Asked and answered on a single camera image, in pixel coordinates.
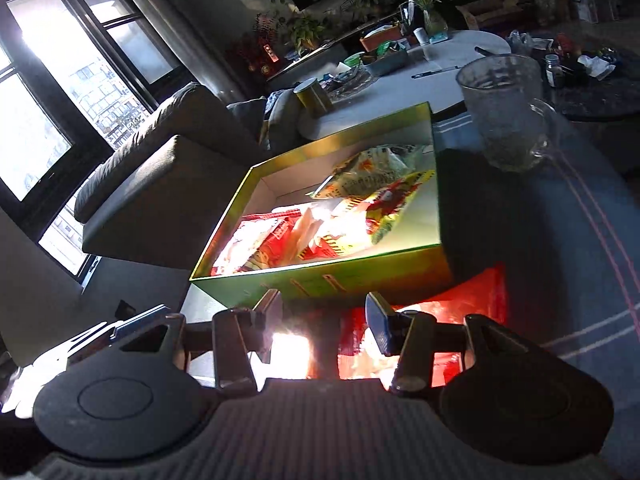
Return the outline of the red snack bag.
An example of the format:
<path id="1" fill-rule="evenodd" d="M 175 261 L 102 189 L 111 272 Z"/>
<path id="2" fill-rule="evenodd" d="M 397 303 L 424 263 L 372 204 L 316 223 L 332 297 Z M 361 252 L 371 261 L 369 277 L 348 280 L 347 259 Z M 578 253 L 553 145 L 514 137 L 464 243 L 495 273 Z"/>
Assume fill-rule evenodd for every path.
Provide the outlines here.
<path id="1" fill-rule="evenodd" d="M 442 323 L 461 324 L 467 314 L 482 314 L 503 324 L 508 319 L 506 267 L 498 263 L 446 292 L 394 309 L 402 313 L 425 312 Z M 378 350 L 363 306 L 337 311 L 337 337 L 331 346 L 329 364 L 338 378 L 375 378 L 384 388 L 390 388 L 397 363 L 396 356 L 383 356 Z"/>

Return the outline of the white round coffee table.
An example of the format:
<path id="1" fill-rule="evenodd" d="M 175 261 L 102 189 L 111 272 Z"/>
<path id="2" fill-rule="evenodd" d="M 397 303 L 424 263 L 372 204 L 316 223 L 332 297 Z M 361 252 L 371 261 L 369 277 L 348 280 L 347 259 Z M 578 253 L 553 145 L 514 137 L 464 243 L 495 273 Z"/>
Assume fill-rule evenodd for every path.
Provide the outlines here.
<path id="1" fill-rule="evenodd" d="M 463 102 L 456 76 L 461 67 L 482 57 L 484 49 L 506 54 L 511 47 L 503 38 L 481 30 L 452 32 L 448 40 L 408 52 L 405 67 L 378 78 L 356 96 L 334 105 L 334 110 L 318 119 L 300 115 L 298 130 L 303 138 L 315 141 L 369 120 L 394 114 L 424 102 L 441 113 Z"/>

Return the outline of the dark round side table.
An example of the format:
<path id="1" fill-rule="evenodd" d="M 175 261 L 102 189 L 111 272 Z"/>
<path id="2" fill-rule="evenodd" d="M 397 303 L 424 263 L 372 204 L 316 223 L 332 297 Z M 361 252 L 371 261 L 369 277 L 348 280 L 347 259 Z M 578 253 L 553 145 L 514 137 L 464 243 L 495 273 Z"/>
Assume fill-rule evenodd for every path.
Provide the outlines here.
<path id="1" fill-rule="evenodd" d="M 572 122 L 631 122 L 639 118 L 639 52 L 620 41 L 600 39 L 568 27 L 538 29 L 533 37 L 555 38 L 564 34 L 582 53 L 595 54 L 601 48 L 615 51 L 616 67 L 602 81 L 586 74 L 559 89 L 544 84 L 544 95 L 554 108 Z"/>

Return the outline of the yellow tin can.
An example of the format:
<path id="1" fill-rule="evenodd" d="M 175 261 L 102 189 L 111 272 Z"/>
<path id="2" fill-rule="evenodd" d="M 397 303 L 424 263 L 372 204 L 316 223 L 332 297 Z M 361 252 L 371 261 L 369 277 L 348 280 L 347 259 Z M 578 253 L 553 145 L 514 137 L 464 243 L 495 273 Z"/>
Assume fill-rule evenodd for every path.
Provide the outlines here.
<path id="1" fill-rule="evenodd" d="M 310 77 L 293 89 L 297 99 L 312 118 L 319 118 L 333 110 L 333 104 L 316 77 Z"/>

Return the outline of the green gift box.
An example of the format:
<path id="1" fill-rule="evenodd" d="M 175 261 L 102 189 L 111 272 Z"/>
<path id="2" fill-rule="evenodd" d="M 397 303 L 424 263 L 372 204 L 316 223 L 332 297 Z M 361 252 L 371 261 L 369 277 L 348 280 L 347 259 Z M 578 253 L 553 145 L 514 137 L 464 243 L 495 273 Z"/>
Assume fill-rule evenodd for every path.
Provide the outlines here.
<path id="1" fill-rule="evenodd" d="M 452 283 L 428 104 L 250 168 L 191 282 L 228 308 L 275 289 L 289 306 L 411 304 Z"/>

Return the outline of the blue striped tablecloth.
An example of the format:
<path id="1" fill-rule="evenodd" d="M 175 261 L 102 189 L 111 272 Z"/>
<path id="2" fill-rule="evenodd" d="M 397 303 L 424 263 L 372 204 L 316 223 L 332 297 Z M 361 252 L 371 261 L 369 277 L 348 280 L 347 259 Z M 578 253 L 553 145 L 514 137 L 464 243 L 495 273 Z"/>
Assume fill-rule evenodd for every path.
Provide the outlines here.
<path id="1" fill-rule="evenodd" d="M 177 456 L 179 479 L 614 479 L 639 474 L 639 206 L 608 160 L 565 131 L 524 174 L 491 167 L 480 137 L 450 122 L 435 136 L 440 240 L 430 248 L 326 260 L 201 285 L 226 306 L 268 287 L 287 302 L 361 304 L 371 290 L 413 302 L 494 263 L 506 267 L 508 324 L 605 386 L 613 425 L 598 456 L 526 467 L 460 442 L 424 402 L 370 380 L 267 389 L 217 411 Z"/>

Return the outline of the glass mug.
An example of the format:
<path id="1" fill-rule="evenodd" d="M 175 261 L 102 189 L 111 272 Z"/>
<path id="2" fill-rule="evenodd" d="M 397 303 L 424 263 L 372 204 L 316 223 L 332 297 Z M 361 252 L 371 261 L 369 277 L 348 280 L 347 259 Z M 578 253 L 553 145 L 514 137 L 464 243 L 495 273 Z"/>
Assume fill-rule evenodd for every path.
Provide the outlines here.
<path id="1" fill-rule="evenodd" d="M 487 161 L 500 170 L 525 172 L 550 154 L 555 110 L 544 100 L 538 63 L 517 54 L 479 58 L 457 73 Z"/>

